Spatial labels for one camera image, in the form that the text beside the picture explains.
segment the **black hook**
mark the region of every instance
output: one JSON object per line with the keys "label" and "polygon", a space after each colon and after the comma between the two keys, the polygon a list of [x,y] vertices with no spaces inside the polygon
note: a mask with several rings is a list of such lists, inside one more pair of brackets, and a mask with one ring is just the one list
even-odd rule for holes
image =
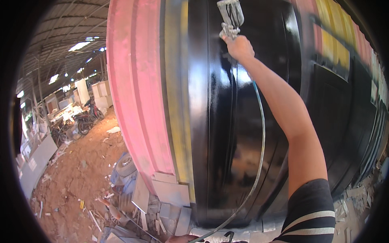
{"label": "black hook", "polygon": [[234,238],[234,232],[228,231],[227,233],[224,234],[224,236],[225,237],[230,236],[230,240],[228,241],[228,243],[231,243],[232,242],[232,238]]}

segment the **hand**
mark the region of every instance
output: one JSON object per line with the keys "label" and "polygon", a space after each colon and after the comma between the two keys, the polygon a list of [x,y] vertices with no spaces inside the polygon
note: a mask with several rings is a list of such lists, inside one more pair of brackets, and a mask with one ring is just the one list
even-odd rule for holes
{"label": "hand", "polygon": [[165,243],[188,243],[191,240],[196,239],[198,236],[195,235],[183,235],[183,236],[170,236]]}
{"label": "hand", "polygon": [[223,36],[223,40],[227,44],[228,53],[239,62],[245,58],[254,57],[254,50],[246,36],[238,35],[234,40],[228,36]]}

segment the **striped sleeve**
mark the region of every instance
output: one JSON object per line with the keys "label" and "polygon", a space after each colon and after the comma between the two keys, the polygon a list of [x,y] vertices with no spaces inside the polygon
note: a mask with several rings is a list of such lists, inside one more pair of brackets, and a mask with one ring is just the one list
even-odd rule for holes
{"label": "striped sleeve", "polygon": [[331,243],[335,212],[328,181],[316,179],[302,185],[288,201],[288,213],[273,243]]}

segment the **hose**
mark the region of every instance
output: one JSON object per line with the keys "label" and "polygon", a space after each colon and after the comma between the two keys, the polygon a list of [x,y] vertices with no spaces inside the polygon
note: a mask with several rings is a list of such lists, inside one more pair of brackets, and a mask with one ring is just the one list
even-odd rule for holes
{"label": "hose", "polygon": [[252,194],[254,193],[255,191],[255,188],[257,187],[258,185],[258,181],[259,181],[259,176],[261,175],[261,170],[262,170],[262,163],[263,163],[263,156],[265,154],[265,137],[266,137],[266,133],[265,133],[265,115],[263,113],[263,107],[262,107],[262,102],[261,102],[261,97],[259,96],[259,92],[258,92],[258,87],[257,87],[257,84],[255,83],[254,80],[252,80],[252,84],[254,86],[254,90],[255,90],[255,94],[257,95],[257,99],[258,99],[258,104],[259,104],[259,109],[261,110],[261,120],[262,120],[262,148],[261,148],[261,158],[259,160],[259,167],[258,167],[258,172],[257,172],[257,177],[255,178],[255,181],[254,181],[254,184],[252,185],[252,188],[250,190],[250,193],[247,195],[246,199],[243,201],[242,205],[224,222],[222,223],[221,225],[219,225],[216,229],[212,230],[211,232],[208,232],[206,233],[205,235],[201,236],[201,237],[198,237],[194,240],[191,240],[189,241],[188,243],[195,243],[197,241],[201,241],[205,238],[207,238],[208,236],[211,236],[213,235],[214,233],[218,232],[220,229],[224,228],[227,224],[229,224],[233,219],[236,218],[236,216],[238,215],[238,213],[242,210],[243,206],[246,204],[246,202],[251,198]]}

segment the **metal roof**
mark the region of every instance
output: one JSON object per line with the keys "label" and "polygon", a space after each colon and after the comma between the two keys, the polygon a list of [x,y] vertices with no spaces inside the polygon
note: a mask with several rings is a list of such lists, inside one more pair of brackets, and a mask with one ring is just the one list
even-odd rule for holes
{"label": "metal roof", "polygon": [[[95,57],[101,55],[99,49],[105,47],[109,2],[65,0],[53,5],[36,29],[19,72],[16,94],[23,90],[21,103],[26,101],[27,104],[27,98],[32,99],[32,85],[37,101],[40,101],[38,63],[43,97],[69,84],[71,78],[80,79],[77,70],[81,67],[90,70],[88,66],[98,65],[101,69],[99,58]],[[88,45],[69,52],[77,43],[86,42],[87,37],[93,37]],[[56,74],[59,74],[57,80],[49,84],[50,78]]]}

